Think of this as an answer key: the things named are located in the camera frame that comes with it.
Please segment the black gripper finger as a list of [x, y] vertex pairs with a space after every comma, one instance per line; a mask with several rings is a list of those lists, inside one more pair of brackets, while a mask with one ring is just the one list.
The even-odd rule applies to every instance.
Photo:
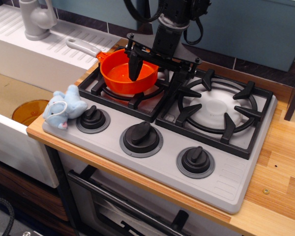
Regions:
[[166, 110], [169, 103], [178, 91], [178, 89], [183, 85], [187, 77], [187, 71], [174, 72], [170, 81], [169, 88], [165, 91], [162, 103], [162, 110]]
[[135, 52], [129, 54], [129, 78], [131, 81], [136, 81], [140, 75], [141, 69], [143, 66], [142, 58]]

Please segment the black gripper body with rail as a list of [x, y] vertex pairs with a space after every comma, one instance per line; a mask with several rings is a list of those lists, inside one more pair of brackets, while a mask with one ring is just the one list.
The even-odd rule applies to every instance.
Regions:
[[159, 25], [156, 34], [129, 33], [126, 54], [129, 58], [129, 54], [135, 52], [143, 62], [147, 61], [172, 70], [179, 66], [173, 61], [175, 59], [191, 66], [194, 71], [202, 60], [187, 50], [180, 40], [182, 33], [187, 29], [187, 26], [174, 28]]

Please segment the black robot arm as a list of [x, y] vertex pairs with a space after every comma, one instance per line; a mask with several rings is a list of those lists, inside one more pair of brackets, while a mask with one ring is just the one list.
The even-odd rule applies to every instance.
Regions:
[[155, 15], [150, 18], [143, 17], [131, 1], [126, 0], [124, 3], [135, 20], [141, 23], [154, 20], [159, 22], [156, 34], [145, 36], [129, 33], [125, 52], [129, 58], [129, 76], [132, 81], [137, 80], [145, 61], [174, 73], [162, 97], [162, 101], [166, 102], [169, 97], [177, 93], [186, 80], [194, 77], [197, 66], [202, 62], [198, 56], [182, 45], [180, 39], [187, 37], [191, 21], [197, 23], [200, 32], [203, 31], [200, 16], [207, 13], [211, 2], [160, 0]]

